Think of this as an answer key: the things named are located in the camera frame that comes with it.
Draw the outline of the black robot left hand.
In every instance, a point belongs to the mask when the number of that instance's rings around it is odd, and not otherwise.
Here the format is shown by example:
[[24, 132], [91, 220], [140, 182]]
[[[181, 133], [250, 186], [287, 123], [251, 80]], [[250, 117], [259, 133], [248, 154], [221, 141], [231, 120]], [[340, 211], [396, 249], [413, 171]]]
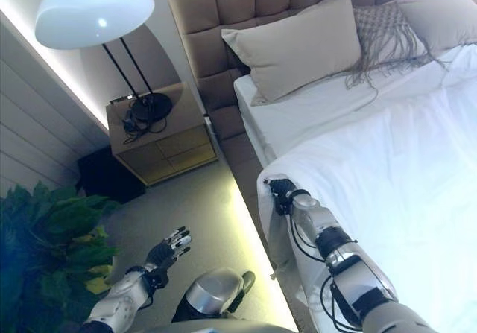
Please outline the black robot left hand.
[[190, 251], [191, 242], [190, 230], [186, 226], [175, 229], [149, 251], [145, 260], [145, 269], [148, 272], [169, 269], [180, 256]]

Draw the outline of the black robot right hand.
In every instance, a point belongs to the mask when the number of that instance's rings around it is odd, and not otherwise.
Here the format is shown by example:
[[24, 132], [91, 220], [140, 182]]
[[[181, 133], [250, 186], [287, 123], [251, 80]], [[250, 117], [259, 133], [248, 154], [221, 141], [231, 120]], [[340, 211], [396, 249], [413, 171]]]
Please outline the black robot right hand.
[[289, 202], [292, 198], [292, 193], [297, 189], [290, 179], [265, 178], [263, 183], [270, 188], [272, 195], [279, 202]]

